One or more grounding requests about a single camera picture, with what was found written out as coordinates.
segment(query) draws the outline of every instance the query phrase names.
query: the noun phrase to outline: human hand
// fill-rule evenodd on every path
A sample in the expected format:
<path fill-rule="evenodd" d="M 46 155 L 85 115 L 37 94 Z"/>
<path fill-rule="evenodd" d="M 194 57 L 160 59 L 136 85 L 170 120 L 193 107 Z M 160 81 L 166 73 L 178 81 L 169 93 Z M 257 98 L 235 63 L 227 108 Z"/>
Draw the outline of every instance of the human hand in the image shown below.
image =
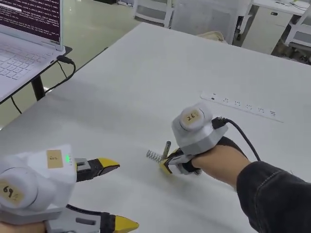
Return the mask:
<path fill-rule="evenodd" d="M 44 233 L 45 226 L 43 222 L 31 223 L 21 226 L 11 225 L 4 222 L 0 222 L 0 232 L 5 233 Z"/>
<path fill-rule="evenodd" d="M 249 164 L 250 161 L 237 149 L 219 145 L 192 159 L 195 168 L 202 169 L 207 175 L 234 188 L 238 175 Z"/>

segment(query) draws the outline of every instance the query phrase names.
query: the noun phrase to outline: table surface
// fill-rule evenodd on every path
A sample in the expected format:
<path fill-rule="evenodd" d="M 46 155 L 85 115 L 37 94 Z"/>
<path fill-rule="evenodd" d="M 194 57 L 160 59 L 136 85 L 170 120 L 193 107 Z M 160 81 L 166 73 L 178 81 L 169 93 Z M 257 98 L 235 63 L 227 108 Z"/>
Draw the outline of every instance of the table surface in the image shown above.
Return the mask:
<path fill-rule="evenodd" d="M 253 4 L 256 6 L 262 6 L 276 11 L 290 13 L 296 16 L 301 16 L 305 12 L 304 10 L 301 10 L 293 5 L 290 5 L 289 3 L 285 3 L 285 5 L 283 5 L 278 1 L 274 0 L 254 0 Z M 309 7 L 309 3 L 303 1 L 296 1 L 295 4 L 300 7 Z"/>
<path fill-rule="evenodd" d="M 148 233 L 250 233 L 237 194 L 203 174 L 164 175 L 146 158 L 176 147 L 171 121 L 202 92 L 274 109 L 284 123 L 207 102 L 262 160 L 311 181 L 311 67 L 141 23 L 0 131 L 1 155 L 71 144 L 117 170 L 76 185 L 70 203 L 126 216 Z M 232 127 L 226 136 L 254 156 Z"/>

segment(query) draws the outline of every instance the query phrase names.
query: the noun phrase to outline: laptop keyboard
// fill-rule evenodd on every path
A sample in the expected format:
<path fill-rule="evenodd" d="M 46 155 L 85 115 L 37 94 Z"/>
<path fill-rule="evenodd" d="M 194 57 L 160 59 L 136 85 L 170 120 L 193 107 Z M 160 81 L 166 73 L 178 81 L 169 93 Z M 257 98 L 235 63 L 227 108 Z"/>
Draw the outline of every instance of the laptop keyboard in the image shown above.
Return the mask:
<path fill-rule="evenodd" d="M 0 79 L 19 80 L 51 56 L 0 44 Z"/>

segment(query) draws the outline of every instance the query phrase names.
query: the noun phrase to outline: gray floor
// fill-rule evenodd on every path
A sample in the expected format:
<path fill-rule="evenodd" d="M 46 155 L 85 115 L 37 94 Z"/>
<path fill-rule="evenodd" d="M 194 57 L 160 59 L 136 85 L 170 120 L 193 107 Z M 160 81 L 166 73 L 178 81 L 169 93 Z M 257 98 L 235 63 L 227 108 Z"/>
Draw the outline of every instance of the gray floor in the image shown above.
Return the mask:
<path fill-rule="evenodd" d="M 69 57 L 81 67 L 104 48 L 109 47 L 139 24 L 132 18 L 132 9 L 108 5 L 93 0 L 64 0 L 64 43 L 72 47 Z M 71 67 L 64 65 L 66 73 Z M 63 80 L 56 64 L 42 75 L 45 87 Z M 31 85 L 15 94 L 14 99 L 22 112 L 35 103 Z M 0 105 L 0 130 L 19 116 L 10 100 Z"/>

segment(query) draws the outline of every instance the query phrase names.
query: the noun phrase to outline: dark jacket sleeve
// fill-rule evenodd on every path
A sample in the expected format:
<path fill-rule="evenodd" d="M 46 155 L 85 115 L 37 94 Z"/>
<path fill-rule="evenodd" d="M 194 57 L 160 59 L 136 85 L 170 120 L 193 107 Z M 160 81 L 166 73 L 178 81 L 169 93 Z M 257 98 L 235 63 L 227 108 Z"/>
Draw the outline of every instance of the dark jacket sleeve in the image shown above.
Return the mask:
<path fill-rule="evenodd" d="M 237 192 L 259 233 L 311 233 L 311 184 L 265 162 L 248 165 Z"/>

